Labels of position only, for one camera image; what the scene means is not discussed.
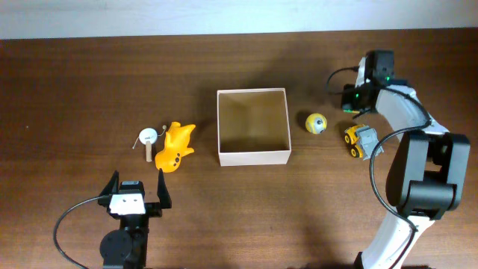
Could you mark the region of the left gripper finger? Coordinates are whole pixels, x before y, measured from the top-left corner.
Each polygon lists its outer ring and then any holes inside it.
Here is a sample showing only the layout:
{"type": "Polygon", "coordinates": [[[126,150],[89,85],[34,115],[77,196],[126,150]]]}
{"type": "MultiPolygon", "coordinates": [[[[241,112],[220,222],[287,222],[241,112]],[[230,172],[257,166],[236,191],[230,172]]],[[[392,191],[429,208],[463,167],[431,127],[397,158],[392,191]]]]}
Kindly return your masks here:
{"type": "Polygon", "coordinates": [[[158,172],[158,187],[157,187],[157,196],[159,199],[160,204],[171,204],[172,200],[170,197],[170,193],[167,189],[165,178],[164,178],[164,171],[162,169],[158,172]]]}
{"type": "Polygon", "coordinates": [[[100,192],[100,196],[109,196],[116,194],[119,190],[119,172],[115,170],[110,181],[106,184],[103,190],[100,192]]]}

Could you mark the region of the yellow grey toy truck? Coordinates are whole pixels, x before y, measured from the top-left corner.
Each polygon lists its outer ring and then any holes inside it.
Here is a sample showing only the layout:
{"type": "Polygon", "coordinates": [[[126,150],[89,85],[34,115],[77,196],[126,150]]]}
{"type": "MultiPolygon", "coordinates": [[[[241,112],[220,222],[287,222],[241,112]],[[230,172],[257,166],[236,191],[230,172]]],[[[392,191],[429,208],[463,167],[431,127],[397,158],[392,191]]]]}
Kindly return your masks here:
{"type": "Polygon", "coordinates": [[[362,158],[364,161],[370,159],[379,142],[376,130],[365,124],[346,129],[344,131],[344,141],[351,156],[362,158]]]}

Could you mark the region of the orange squishy toy animal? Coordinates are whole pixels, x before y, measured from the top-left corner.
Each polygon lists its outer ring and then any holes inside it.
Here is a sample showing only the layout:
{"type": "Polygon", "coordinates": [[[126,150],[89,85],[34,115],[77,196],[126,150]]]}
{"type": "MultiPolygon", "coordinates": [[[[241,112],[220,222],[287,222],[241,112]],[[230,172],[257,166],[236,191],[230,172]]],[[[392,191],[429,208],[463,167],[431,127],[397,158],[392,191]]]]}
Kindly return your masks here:
{"type": "Polygon", "coordinates": [[[155,166],[158,170],[164,173],[175,172],[183,157],[195,152],[189,147],[190,136],[195,128],[195,124],[182,126],[179,122],[171,123],[165,133],[164,148],[155,155],[155,166]]]}

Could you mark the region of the yellow minion ball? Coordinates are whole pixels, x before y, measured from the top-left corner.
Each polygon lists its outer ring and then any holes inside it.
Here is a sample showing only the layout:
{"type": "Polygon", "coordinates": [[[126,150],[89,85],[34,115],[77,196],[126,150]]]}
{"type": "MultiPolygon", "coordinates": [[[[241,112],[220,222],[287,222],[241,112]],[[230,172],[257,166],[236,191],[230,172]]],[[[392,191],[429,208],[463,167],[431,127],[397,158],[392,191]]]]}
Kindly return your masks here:
{"type": "Polygon", "coordinates": [[[327,128],[327,119],[319,113],[310,114],[305,120],[305,128],[314,135],[321,134],[327,128]]]}

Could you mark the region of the white cardboard box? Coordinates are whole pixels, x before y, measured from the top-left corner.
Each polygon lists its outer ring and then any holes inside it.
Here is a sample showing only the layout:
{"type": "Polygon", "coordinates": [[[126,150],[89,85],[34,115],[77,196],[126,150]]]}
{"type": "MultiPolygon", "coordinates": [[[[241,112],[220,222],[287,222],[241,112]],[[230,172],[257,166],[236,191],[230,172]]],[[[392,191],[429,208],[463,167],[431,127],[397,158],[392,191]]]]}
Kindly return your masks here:
{"type": "Polygon", "coordinates": [[[217,91],[220,165],[287,164],[291,131],[284,88],[217,91]]]}

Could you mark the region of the colourful puzzle cube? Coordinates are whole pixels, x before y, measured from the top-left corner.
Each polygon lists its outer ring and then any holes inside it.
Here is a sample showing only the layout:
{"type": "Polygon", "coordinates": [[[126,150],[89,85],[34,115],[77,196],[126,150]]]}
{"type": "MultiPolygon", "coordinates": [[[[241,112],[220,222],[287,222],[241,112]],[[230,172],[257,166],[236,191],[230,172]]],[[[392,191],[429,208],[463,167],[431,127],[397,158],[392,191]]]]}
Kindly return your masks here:
{"type": "Polygon", "coordinates": [[[350,110],[350,109],[344,109],[343,112],[349,113],[349,114],[359,114],[360,113],[360,111],[350,110]]]}

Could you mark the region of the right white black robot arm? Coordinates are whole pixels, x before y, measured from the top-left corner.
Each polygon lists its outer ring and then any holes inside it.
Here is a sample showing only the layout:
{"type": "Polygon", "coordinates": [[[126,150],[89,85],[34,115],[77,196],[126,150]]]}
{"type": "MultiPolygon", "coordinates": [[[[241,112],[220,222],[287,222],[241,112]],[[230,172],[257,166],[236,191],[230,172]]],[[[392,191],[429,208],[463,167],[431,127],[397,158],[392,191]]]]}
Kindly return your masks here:
{"type": "Polygon", "coordinates": [[[370,153],[374,195],[387,214],[370,245],[356,256],[355,268],[401,268],[419,237],[462,201],[471,142],[439,124],[416,90],[394,71],[391,50],[372,50],[358,66],[355,84],[341,92],[341,107],[357,116],[382,115],[392,132],[370,153]],[[380,146],[393,137],[400,144],[380,195],[374,163],[380,146]]]}

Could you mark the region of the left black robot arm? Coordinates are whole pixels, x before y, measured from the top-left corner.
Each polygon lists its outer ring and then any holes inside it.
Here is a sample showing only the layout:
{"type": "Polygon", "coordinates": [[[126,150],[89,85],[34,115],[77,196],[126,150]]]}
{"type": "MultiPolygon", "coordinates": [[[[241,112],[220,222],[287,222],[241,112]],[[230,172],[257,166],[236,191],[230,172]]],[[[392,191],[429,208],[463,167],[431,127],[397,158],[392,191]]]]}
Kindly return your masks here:
{"type": "Polygon", "coordinates": [[[144,268],[146,266],[149,220],[161,217],[164,209],[172,208],[164,171],[158,172],[157,202],[144,200],[141,181],[121,182],[115,171],[100,192],[98,204],[119,221],[119,228],[109,232],[101,241],[99,252],[103,268],[144,268]]]}

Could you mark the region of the white wooden rattle drum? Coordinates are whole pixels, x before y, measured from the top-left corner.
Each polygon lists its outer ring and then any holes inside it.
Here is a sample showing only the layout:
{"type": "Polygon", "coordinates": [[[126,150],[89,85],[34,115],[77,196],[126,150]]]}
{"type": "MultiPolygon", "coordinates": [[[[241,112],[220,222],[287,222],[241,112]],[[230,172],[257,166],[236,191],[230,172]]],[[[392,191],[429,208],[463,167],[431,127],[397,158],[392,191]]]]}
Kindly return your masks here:
{"type": "Polygon", "coordinates": [[[145,128],[141,130],[131,148],[135,149],[138,143],[143,144],[145,146],[146,162],[152,162],[152,146],[157,139],[165,133],[166,130],[166,125],[162,125],[162,132],[160,134],[158,134],[154,128],[145,128]]]}

